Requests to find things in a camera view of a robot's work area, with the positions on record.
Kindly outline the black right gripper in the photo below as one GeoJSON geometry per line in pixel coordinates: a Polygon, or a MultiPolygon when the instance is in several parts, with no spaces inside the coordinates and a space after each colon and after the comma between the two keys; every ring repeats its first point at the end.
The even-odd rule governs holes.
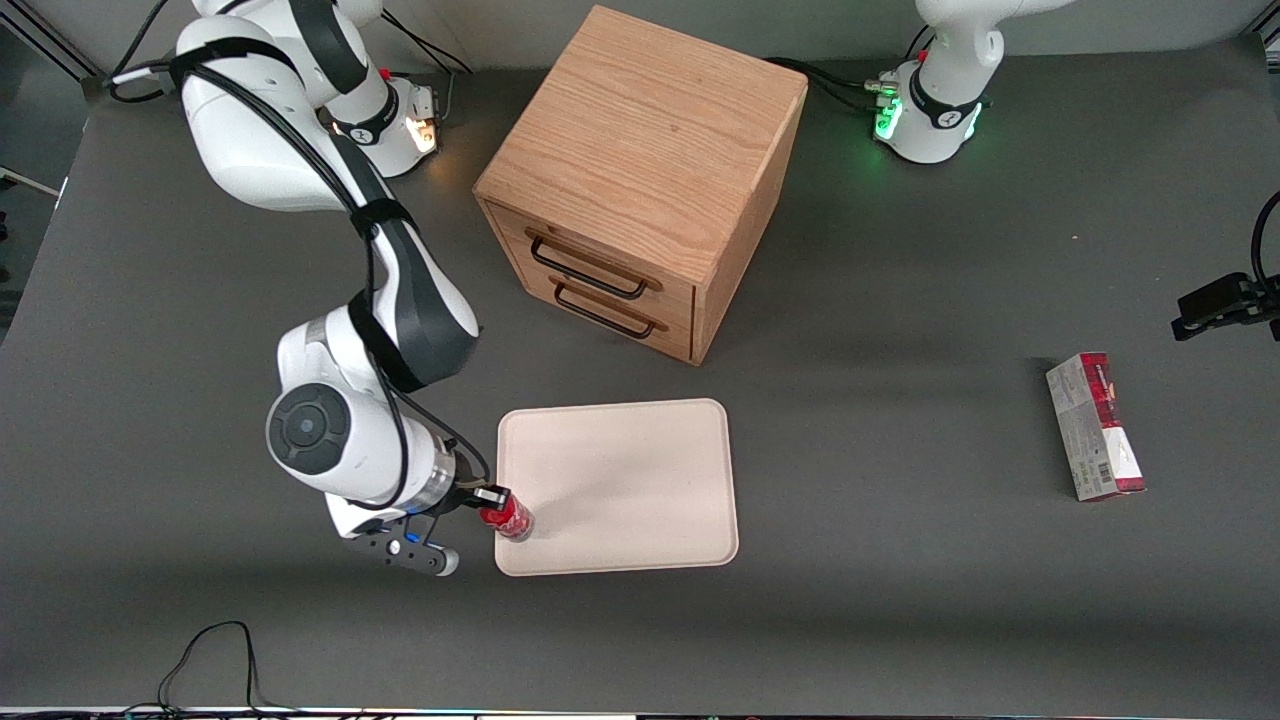
{"type": "Polygon", "coordinates": [[[512,493],[502,486],[483,486],[483,479],[456,480],[438,503],[438,516],[457,509],[472,509],[481,519],[489,519],[493,503],[507,503],[512,493]]]}

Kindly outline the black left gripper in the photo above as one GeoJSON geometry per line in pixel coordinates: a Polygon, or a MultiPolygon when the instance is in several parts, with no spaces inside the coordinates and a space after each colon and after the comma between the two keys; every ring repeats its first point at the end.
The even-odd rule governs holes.
{"type": "Polygon", "coordinates": [[[1206,300],[1179,299],[1179,315],[1171,322],[1178,342],[1190,340],[1208,328],[1265,323],[1279,342],[1279,275],[1262,281],[1245,273],[1230,273],[1204,287],[1206,300]]]}

